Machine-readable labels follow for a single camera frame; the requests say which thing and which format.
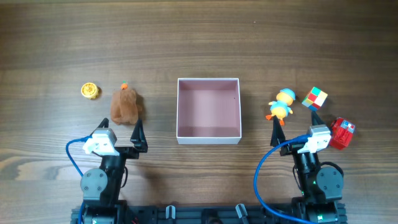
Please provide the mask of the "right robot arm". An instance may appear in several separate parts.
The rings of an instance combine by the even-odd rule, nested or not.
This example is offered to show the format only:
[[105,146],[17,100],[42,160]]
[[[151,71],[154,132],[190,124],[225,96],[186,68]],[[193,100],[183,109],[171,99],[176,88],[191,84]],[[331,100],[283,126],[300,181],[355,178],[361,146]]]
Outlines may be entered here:
[[271,146],[282,143],[281,156],[294,159],[294,177],[302,192],[290,203],[275,204],[272,208],[279,213],[273,216],[274,223],[297,223],[304,220],[312,223],[347,223],[345,205],[340,203],[343,196],[344,172],[333,162],[320,162],[318,152],[326,149],[331,131],[316,112],[311,112],[312,125],[307,131],[308,138],[288,143],[280,121],[273,119]]

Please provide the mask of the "yellow duck toy blue hat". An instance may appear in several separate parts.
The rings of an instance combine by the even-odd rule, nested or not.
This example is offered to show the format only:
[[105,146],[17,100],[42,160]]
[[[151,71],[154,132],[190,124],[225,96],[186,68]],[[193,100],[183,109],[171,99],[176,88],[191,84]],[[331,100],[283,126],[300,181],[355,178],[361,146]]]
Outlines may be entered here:
[[266,115],[265,118],[267,120],[271,120],[272,118],[277,118],[279,120],[279,124],[284,126],[284,118],[288,117],[288,115],[293,114],[294,112],[291,109],[292,103],[295,101],[295,93],[289,89],[282,89],[276,96],[275,101],[269,102],[270,114]]

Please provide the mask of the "brown plush toy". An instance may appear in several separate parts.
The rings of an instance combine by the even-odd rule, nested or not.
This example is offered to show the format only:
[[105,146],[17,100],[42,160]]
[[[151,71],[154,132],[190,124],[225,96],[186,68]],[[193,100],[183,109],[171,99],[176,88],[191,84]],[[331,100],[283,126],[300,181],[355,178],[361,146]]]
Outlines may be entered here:
[[110,107],[111,120],[117,125],[136,124],[139,119],[139,110],[136,104],[135,90],[123,82],[121,89],[113,93]]

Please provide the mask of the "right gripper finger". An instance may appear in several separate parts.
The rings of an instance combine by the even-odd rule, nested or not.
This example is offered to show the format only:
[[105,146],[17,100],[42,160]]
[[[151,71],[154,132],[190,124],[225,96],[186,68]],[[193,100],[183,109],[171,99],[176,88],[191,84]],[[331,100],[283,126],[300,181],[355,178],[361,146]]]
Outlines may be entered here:
[[313,126],[323,125],[324,121],[317,115],[315,111],[311,112],[311,120]]
[[286,139],[279,119],[277,117],[273,117],[272,119],[273,119],[273,130],[272,130],[270,145],[272,147],[276,147],[279,144],[285,142]]

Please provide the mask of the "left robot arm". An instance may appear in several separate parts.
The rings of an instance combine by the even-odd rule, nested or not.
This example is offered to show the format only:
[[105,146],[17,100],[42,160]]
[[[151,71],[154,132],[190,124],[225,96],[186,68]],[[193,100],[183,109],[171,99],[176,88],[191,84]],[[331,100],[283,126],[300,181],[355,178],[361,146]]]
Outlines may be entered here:
[[138,159],[146,153],[148,145],[142,120],[138,119],[130,141],[132,146],[116,146],[117,137],[109,128],[109,119],[104,118],[100,125],[85,139],[83,150],[87,154],[97,154],[101,158],[98,168],[86,171],[80,180],[83,203],[74,223],[138,223],[138,218],[125,200],[119,199],[120,190],[128,177],[126,161]]

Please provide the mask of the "red toy fire truck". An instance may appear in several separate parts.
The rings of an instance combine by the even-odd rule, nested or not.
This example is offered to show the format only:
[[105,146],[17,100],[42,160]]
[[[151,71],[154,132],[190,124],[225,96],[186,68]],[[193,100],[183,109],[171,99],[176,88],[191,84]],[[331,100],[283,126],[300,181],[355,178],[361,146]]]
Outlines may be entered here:
[[339,150],[348,147],[356,126],[349,120],[338,117],[331,124],[331,140],[329,145]]

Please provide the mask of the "multicolour puzzle cube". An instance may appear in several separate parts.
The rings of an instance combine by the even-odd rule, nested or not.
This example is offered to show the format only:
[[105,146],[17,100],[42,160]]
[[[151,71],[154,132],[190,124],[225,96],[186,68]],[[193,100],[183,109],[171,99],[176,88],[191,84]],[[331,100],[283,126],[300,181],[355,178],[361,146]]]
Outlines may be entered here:
[[328,94],[321,89],[313,87],[303,99],[302,104],[312,111],[318,111],[324,104],[327,96]]

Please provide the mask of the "yellow plastic wheel disc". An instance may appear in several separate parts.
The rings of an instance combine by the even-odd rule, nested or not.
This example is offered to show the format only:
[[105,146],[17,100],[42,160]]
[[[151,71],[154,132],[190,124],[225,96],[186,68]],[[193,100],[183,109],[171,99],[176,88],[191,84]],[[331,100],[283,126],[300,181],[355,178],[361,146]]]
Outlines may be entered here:
[[95,99],[99,95],[99,88],[94,83],[85,83],[81,87],[81,94],[87,99]]

